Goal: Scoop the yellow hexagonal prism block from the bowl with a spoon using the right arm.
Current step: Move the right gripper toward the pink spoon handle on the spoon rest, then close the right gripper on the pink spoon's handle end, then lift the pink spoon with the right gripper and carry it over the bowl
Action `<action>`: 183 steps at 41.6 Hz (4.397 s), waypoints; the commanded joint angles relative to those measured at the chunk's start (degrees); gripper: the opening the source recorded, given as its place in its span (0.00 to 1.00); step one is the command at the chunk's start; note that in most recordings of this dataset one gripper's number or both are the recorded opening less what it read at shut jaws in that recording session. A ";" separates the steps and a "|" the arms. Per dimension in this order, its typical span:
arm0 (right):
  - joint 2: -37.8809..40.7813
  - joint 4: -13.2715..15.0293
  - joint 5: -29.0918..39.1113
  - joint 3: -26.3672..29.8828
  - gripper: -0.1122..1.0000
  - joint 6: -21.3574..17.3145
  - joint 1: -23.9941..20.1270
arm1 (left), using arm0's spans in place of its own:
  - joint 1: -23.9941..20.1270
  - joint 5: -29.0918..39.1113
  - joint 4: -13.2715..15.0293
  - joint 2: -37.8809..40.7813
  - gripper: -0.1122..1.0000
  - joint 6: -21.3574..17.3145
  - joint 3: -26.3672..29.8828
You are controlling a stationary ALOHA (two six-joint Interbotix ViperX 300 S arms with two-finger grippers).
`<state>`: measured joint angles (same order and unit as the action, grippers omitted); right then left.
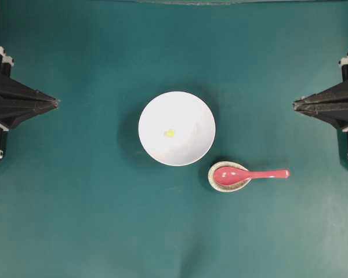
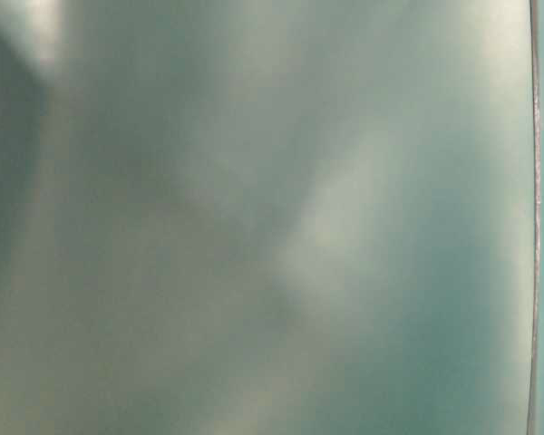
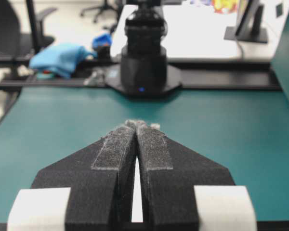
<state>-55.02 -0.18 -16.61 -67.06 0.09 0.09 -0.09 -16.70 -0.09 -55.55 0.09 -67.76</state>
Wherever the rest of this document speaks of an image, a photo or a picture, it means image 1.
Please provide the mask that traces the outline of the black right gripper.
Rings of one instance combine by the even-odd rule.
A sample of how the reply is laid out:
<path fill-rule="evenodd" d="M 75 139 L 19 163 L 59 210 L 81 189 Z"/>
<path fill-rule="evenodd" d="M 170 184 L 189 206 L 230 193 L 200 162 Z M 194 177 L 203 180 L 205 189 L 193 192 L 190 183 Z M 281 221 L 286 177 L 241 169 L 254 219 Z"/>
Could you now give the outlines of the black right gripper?
<path fill-rule="evenodd" d="M 317 104 L 317 103 L 334 103 L 335 101 L 345 101 L 348 104 L 348 52 L 347 56 L 341 58 L 339 61 L 340 70 L 342 73 L 343 82 L 339 83 L 329 89 L 326 89 L 320 93 L 312 94 L 308 97 L 302 97 L 299 100 L 293 102 L 293 110 L 321 120 L 330 124 L 335 129 L 345 133 L 347 139 L 347 160 L 348 160 L 348 112 L 344 111 L 318 111 L 316 108 L 311 108 L 311 105 L 305 104 Z"/>

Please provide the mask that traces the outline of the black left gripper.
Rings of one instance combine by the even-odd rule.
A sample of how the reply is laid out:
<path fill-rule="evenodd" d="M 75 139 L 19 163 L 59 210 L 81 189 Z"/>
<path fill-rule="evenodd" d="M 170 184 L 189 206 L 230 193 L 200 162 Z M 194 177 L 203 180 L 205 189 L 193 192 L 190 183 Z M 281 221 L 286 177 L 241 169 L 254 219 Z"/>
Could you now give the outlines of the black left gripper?
<path fill-rule="evenodd" d="M 31 118 L 57 109 L 59 106 L 58 99 L 11 79 L 13 66 L 13 59 L 0 46 L 0 160 L 5 154 L 9 130 L 17 128 Z M 33 108 L 10 108 L 6 106 L 6 102 L 11 100 L 10 97 L 45 102 L 37 102 L 37 106 Z"/>

